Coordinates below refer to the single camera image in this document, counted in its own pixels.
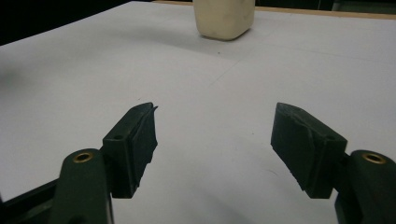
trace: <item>plastic container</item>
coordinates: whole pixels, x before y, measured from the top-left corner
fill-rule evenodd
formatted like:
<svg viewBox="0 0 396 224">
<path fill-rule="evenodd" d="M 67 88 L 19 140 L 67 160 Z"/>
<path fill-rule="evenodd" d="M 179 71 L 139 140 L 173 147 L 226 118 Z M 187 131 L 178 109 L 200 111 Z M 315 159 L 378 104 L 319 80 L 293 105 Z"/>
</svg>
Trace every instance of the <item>plastic container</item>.
<svg viewBox="0 0 396 224">
<path fill-rule="evenodd" d="M 193 0 L 195 21 L 201 35 L 232 40 L 254 21 L 255 0 Z"/>
</svg>

